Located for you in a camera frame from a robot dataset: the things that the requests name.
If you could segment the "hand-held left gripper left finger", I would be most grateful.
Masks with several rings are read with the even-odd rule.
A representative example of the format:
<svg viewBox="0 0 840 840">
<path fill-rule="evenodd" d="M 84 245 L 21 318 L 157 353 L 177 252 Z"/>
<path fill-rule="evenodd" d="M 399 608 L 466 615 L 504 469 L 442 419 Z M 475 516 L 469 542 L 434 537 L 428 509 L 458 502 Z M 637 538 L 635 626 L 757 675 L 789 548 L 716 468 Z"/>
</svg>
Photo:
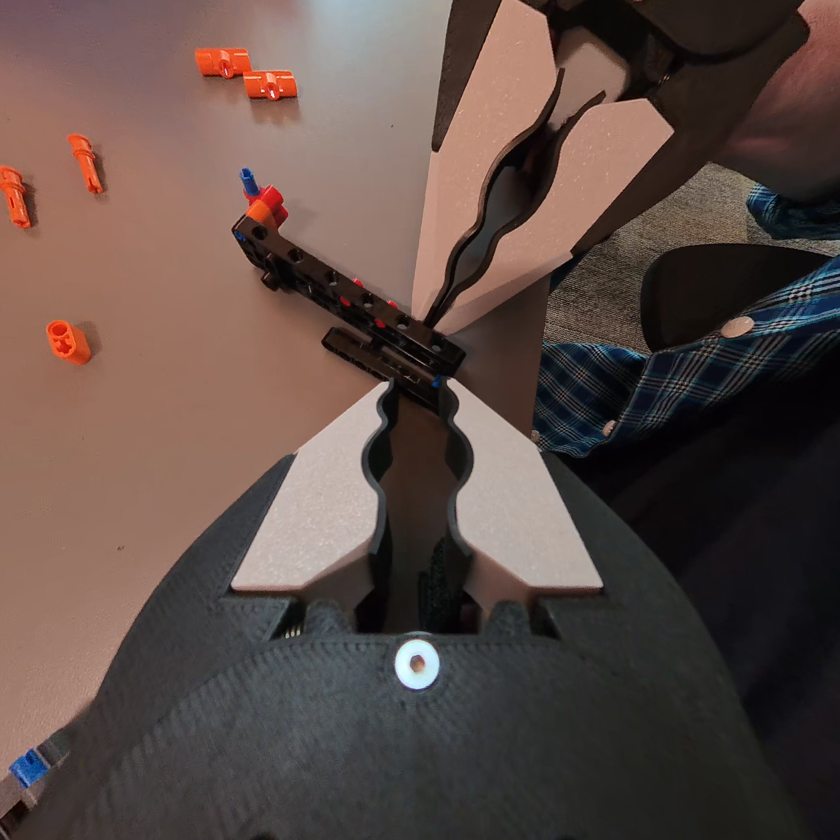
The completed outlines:
<svg viewBox="0 0 840 840">
<path fill-rule="evenodd" d="M 399 392 L 382 382 L 299 447 L 231 580 L 233 592 L 335 601 L 383 627 L 392 535 L 384 473 Z"/>
</svg>

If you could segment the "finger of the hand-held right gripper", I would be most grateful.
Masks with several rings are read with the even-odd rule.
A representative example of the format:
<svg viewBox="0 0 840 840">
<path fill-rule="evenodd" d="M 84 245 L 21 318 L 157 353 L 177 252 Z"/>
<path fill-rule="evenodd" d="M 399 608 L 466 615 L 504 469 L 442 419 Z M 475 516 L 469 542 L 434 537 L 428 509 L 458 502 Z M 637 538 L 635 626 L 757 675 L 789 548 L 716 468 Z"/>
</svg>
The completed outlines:
<svg viewBox="0 0 840 840">
<path fill-rule="evenodd" d="M 563 125 L 549 154 L 545 196 L 517 226 L 492 235 L 474 273 L 433 313 L 441 333 L 456 333 L 551 275 L 675 130 L 647 99 L 605 101 L 600 91 Z"/>
<path fill-rule="evenodd" d="M 442 324 L 455 268 L 487 219 L 506 156 L 550 116 L 562 84 L 550 24 L 528 2 L 453 2 L 413 280 L 412 315 Z"/>
</svg>

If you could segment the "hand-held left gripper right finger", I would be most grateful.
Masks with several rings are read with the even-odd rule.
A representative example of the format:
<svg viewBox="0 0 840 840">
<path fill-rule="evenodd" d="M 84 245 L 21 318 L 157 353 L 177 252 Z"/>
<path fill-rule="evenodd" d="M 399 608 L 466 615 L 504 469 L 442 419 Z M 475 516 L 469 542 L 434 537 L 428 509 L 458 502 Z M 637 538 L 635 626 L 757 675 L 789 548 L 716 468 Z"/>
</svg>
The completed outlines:
<svg viewBox="0 0 840 840">
<path fill-rule="evenodd" d="M 439 386 L 448 431 L 447 582 L 490 616 L 544 596 L 589 596 L 603 581 L 536 444 L 456 380 Z"/>
</svg>

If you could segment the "long black lego beam assembly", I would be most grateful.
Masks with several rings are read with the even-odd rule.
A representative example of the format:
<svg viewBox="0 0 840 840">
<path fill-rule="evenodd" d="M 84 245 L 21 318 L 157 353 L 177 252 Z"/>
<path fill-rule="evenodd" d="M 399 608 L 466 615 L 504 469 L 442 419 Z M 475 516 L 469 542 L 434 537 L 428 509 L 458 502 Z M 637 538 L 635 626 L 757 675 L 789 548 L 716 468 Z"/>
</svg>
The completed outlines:
<svg viewBox="0 0 840 840">
<path fill-rule="evenodd" d="M 297 293 L 341 321 L 355 337 L 384 347 L 411 366 L 440 378 L 454 376 L 466 352 L 441 333 L 415 320 L 361 280 L 341 274 L 280 236 L 288 219 L 283 196 L 273 185 L 258 185 L 249 168 L 239 171 L 248 203 L 232 228 L 233 237 L 271 291 Z"/>
</svg>

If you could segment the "orange lego pin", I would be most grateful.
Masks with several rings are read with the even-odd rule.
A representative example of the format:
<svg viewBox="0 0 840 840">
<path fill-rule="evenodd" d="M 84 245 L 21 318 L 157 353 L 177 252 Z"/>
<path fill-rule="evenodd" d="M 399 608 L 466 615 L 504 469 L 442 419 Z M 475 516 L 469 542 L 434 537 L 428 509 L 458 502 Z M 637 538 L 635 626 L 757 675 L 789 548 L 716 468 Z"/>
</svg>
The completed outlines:
<svg viewBox="0 0 840 840">
<path fill-rule="evenodd" d="M 1 190 L 5 195 L 7 210 L 16 228 L 28 229 L 31 221 L 25 199 L 25 183 L 21 174 L 10 166 L 1 166 Z"/>
<path fill-rule="evenodd" d="M 67 135 L 67 141 L 79 164 L 87 190 L 94 195 L 103 194 L 104 189 L 98 173 L 96 154 L 88 137 L 81 133 L 71 133 Z"/>
</svg>

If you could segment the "person's right forearm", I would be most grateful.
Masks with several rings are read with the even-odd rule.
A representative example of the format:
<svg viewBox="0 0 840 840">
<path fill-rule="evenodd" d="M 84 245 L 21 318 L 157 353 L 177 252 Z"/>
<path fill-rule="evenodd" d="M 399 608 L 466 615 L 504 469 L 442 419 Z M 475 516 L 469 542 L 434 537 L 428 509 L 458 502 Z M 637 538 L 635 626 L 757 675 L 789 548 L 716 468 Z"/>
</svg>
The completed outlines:
<svg viewBox="0 0 840 840">
<path fill-rule="evenodd" d="M 806 43 L 776 71 L 713 162 L 785 198 L 819 203 L 839 186 L 839 2 L 806 1 Z"/>
</svg>

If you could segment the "orange lego T connector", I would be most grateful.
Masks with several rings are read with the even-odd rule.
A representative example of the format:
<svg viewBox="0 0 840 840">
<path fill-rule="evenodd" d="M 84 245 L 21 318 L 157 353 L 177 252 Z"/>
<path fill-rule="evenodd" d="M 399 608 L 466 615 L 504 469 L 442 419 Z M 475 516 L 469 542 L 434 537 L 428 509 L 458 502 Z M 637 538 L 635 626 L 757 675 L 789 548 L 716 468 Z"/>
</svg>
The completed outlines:
<svg viewBox="0 0 840 840">
<path fill-rule="evenodd" d="M 298 97 L 298 84 L 290 70 L 244 72 L 245 92 L 251 100 L 278 101 Z"/>
<path fill-rule="evenodd" d="M 204 77 L 229 80 L 251 72 L 250 57 L 245 48 L 196 48 L 194 57 Z"/>
</svg>

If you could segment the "orange two-hole lego connector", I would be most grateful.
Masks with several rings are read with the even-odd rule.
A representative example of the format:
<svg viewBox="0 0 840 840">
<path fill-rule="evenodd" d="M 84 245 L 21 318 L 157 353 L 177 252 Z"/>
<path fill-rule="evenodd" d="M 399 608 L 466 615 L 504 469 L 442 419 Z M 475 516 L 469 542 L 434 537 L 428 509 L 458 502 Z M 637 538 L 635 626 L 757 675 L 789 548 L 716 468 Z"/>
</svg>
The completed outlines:
<svg viewBox="0 0 840 840">
<path fill-rule="evenodd" d="M 88 339 L 83 331 L 64 320 L 47 324 L 46 334 L 52 353 L 59 359 L 75 365 L 91 360 Z"/>
</svg>

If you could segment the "multicoloured lego build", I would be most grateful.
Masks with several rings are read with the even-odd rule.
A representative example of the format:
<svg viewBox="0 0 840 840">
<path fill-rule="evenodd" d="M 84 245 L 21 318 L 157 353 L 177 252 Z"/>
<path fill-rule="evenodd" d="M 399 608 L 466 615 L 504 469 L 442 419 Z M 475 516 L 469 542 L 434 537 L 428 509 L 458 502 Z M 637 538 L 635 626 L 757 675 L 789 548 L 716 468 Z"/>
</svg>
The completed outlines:
<svg viewBox="0 0 840 840">
<path fill-rule="evenodd" d="M 1 838 L 9 839 L 37 806 L 53 770 L 69 753 L 67 727 L 55 731 L 2 772 Z"/>
</svg>

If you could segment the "blue plaid shirt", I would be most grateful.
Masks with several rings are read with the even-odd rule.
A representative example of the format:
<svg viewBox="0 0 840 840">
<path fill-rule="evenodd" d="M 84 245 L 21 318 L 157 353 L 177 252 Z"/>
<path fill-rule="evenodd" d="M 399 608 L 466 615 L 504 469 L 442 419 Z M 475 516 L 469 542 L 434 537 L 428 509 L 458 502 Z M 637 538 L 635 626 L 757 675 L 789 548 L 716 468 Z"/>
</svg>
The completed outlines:
<svg viewBox="0 0 840 840">
<path fill-rule="evenodd" d="M 745 205 L 771 246 L 838 245 L 838 197 L 803 205 L 756 185 Z M 544 343 L 532 440 L 541 450 L 582 459 L 810 373 L 838 349 L 838 255 L 799 249 L 830 261 L 697 341 L 646 353 L 605 343 Z"/>
</svg>

